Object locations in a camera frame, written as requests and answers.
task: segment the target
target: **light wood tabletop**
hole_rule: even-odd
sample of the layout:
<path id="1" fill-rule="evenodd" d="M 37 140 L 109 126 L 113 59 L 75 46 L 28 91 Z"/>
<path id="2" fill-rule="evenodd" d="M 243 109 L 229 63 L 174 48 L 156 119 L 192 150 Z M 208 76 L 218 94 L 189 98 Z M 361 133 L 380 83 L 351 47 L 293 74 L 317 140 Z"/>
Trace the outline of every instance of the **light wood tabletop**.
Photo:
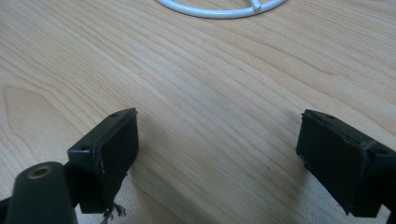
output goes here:
<path id="1" fill-rule="evenodd" d="M 394 0 L 289 0 L 223 21 L 154 0 L 1 0 L 0 199 L 136 107 L 140 152 L 116 198 L 127 216 L 110 223 L 385 223 L 385 207 L 346 216 L 295 148 L 308 108 L 396 149 L 395 59 Z"/>

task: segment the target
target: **wood grain surface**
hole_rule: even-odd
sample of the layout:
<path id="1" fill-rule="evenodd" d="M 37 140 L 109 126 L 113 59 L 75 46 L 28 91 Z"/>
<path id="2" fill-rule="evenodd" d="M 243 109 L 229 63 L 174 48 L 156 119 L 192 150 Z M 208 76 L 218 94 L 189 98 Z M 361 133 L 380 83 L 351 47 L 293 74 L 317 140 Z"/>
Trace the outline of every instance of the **wood grain surface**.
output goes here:
<path id="1" fill-rule="evenodd" d="M 309 108 L 396 149 L 395 59 L 394 0 L 289 0 L 227 21 L 154 0 L 0 0 L 0 198 L 136 107 L 127 216 L 110 223 L 385 223 L 386 208 L 346 216 L 295 147 Z"/>

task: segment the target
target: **white circular object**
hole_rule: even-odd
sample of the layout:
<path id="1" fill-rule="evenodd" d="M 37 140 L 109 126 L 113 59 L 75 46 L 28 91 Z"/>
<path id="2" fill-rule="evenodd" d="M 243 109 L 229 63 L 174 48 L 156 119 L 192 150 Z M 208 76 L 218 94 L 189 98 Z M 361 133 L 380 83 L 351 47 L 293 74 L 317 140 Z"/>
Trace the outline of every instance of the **white circular object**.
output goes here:
<path id="1" fill-rule="evenodd" d="M 195 17 L 209 18 L 209 19 L 235 19 L 257 15 L 265 11 L 278 7 L 286 0 L 271 0 L 262 4 L 260 0 L 250 0 L 251 7 L 230 9 L 230 10 L 216 10 L 205 9 L 198 7 L 189 7 L 173 0 L 156 0 L 160 4 L 173 9 L 174 11 L 187 14 Z"/>

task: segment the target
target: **white rim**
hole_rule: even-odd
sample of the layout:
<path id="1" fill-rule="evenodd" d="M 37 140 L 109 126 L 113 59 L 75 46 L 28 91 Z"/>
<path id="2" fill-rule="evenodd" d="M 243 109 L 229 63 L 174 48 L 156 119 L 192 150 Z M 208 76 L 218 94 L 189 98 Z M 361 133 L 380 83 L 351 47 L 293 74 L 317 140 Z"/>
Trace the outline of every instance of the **white rim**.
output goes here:
<path id="1" fill-rule="evenodd" d="M 250 0 L 251 7 L 230 9 L 230 10 L 214 10 L 198 7 L 186 6 L 173 0 L 156 0 L 160 4 L 173 9 L 174 11 L 187 14 L 195 17 L 209 18 L 209 19 L 235 19 L 257 15 L 265 11 L 278 7 L 286 0 L 271 0 L 264 4 L 260 0 Z"/>

